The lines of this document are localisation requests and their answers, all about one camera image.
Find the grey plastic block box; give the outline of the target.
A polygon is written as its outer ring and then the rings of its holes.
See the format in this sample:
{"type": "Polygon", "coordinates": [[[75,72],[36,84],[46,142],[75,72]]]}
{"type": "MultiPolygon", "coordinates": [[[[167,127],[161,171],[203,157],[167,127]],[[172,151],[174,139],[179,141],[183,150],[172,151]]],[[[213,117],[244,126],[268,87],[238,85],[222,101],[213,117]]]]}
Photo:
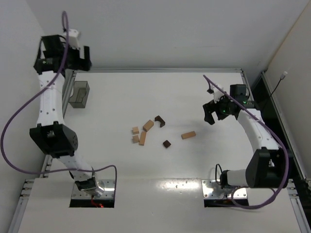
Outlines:
{"type": "Polygon", "coordinates": [[[73,92],[69,98],[69,104],[72,108],[84,109],[86,107],[90,87],[87,81],[75,81],[73,92]]]}

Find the dark wood arch block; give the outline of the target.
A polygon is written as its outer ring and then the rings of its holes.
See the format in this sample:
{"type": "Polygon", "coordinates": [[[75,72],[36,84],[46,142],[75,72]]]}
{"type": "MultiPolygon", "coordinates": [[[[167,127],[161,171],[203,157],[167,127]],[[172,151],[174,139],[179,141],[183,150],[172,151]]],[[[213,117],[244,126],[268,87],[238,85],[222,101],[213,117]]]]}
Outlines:
{"type": "Polygon", "coordinates": [[[159,122],[161,128],[164,127],[164,126],[166,125],[166,122],[165,122],[165,121],[163,120],[163,118],[162,118],[161,116],[159,116],[159,115],[157,115],[157,116],[155,117],[155,121],[159,122]]]}

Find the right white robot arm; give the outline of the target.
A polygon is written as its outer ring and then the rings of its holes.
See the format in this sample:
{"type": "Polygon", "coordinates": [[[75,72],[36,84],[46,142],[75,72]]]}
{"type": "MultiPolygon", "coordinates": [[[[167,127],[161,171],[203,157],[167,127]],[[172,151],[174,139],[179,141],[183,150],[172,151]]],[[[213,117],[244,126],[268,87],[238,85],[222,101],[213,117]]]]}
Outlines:
{"type": "Polygon", "coordinates": [[[283,150],[265,129],[261,112],[246,91],[246,85],[233,84],[227,97],[222,90],[210,85],[208,93],[213,95],[213,100],[203,105],[204,120],[210,125],[215,123],[212,113],[216,113],[218,120],[234,116],[243,127],[254,153],[246,169],[222,171],[219,185],[221,188],[285,188],[289,176],[284,172],[291,171],[293,153],[283,150]]]}

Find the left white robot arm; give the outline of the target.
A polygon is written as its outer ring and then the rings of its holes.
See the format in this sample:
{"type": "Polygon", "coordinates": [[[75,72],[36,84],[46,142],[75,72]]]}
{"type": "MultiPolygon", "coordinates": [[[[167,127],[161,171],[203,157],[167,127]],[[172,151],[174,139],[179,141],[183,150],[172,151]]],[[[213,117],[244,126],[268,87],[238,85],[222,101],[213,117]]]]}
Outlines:
{"type": "Polygon", "coordinates": [[[45,51],[38,51],[34,68],[40,83],[40,108],[36,126],[30,129],[30,137],[46,155],[57,159],[69,169],[79,191],[93,197],[104,193],[91,165],[78,154],[78,137],[65,125],[62,107],[62,91],[66,69],[90,70],[92,63],[89,47],[84,47],[84,57],[74,45],[66,45],[63,35],[43,36],[45,51]]]}

